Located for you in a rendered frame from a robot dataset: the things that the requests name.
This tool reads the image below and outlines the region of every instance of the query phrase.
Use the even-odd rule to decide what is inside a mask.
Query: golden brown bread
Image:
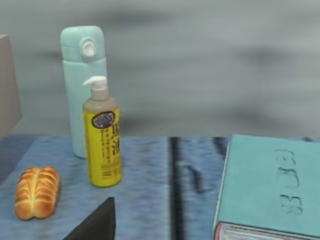
[[[49,217],[55,211],[59,184],[59,174],[52,166],[24,170],[16,185],[15,215],[21,220]]]

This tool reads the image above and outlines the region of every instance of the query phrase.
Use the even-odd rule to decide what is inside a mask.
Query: white pump nozzle
[[[108,82],[105,76],[93,76],[83,83],[92,84],[91,98],[94,100],[105,100],[108,98]]]

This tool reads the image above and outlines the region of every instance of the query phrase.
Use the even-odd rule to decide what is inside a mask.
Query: pump bottle
[[[67,27],[61,32],[60,43],[72,148],[78,157],[85,158],[82,104],[90,97],[90,87],[83,83],[92,76],[107,75],[104,34],[97,26]]]
[[[89,182],[96,187],[110,187],[122,177],[119,109],[109,96],[105,76],[93,76],[91,98],[82,105]]]

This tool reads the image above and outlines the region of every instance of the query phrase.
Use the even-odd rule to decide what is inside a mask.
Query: white button
[[[95,55],[95,44],[87,40],[82,44],[82,55],[87,58],[92,58]]]

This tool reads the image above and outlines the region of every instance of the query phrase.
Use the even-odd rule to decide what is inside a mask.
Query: yellow label
[[[83,110],[88,175],[91,184],[109,187],[122,176],[119,143],[119,110]]]

